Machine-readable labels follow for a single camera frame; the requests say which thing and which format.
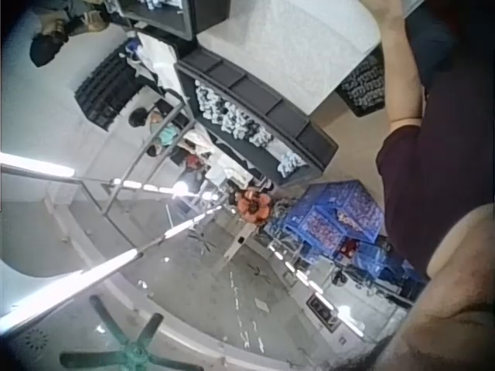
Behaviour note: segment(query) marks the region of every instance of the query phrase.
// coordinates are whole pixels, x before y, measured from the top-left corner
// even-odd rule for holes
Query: person in orange shirt
[[[257,226],[268,221],[273,207],[273,201],[268,194],[251,187],[232,192],[229,195],[229,203],[237,206],[243,220]]]

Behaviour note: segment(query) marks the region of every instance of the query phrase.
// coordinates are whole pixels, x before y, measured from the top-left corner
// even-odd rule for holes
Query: forearm
[[[385,60],[385,107],[392,130],[397,125],[421,124],[422,85],[405,21],[398,19],[381,26],[381,42]]]

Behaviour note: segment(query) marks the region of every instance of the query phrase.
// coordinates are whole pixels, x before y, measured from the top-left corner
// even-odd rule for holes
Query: maroon sleeve
[[[384,183],[385,208],[391,198],[405,191],[414,168],[420,127],[406,125],[392,132],[377,156],[378,173]]]

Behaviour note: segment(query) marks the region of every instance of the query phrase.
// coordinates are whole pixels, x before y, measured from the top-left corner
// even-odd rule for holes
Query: white table
[[[406,14],[422,0],[403,0]],[[231,0],[230,18],[198,35],[311,114],[380,42],[358,0]]]

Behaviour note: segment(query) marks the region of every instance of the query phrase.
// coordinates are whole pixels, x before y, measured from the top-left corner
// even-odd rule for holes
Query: green ceiling fan
[[[190,363],[177,362],[149,353],[149,343],[162,323],[163,316],[155,313],[142,329],[135,342],[131,342],[117,322],[110,316],[101,299],[90,296],[90,303],[107,326],[108,331],[121,344],[121,349],[113,352],[62,352],[60,363],[68,369],[87,369],[104,366],[120,366],[121,371],[145,371],[149,363],[183,371],[204,371],[204,368]]]

